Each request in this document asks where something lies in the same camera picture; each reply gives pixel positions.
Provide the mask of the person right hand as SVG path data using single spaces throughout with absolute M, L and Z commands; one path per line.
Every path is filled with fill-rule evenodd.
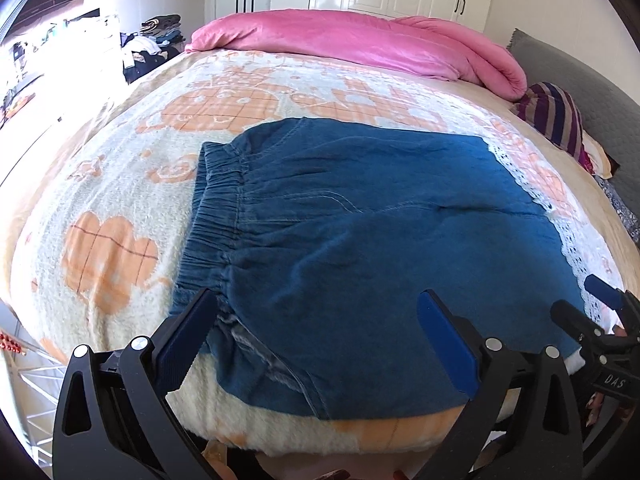
M 581 348 L 585 382 L 594 391 L 587 403 L 587 426 L 608 416 L 626 418 L 639 403 L 639 336 L 624 330 L 604 333 L 598 344 Z

